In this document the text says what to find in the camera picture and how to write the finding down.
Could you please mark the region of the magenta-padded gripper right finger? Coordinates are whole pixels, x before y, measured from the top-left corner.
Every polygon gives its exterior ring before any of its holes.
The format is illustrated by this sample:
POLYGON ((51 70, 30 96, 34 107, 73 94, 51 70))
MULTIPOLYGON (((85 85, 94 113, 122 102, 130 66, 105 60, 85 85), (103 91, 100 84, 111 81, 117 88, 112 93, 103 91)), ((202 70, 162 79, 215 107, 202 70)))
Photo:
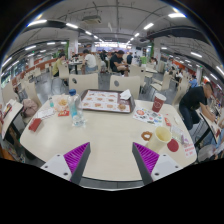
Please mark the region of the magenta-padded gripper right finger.
POLYGON ((159 155, 138 143, 133 143, 132 153, 145 185, 182 169, 168 154, 159 155))

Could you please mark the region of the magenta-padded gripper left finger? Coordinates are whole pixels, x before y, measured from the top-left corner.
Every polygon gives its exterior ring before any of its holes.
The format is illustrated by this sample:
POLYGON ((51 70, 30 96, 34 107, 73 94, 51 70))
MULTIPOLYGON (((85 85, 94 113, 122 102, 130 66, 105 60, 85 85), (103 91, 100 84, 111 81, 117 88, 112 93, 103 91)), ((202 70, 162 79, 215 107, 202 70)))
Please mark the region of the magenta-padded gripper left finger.
POLYGON ((84 143, 66 154, 56 154, 41 168, 72 183, 79 184, 90 154, 90 143, 84 143))

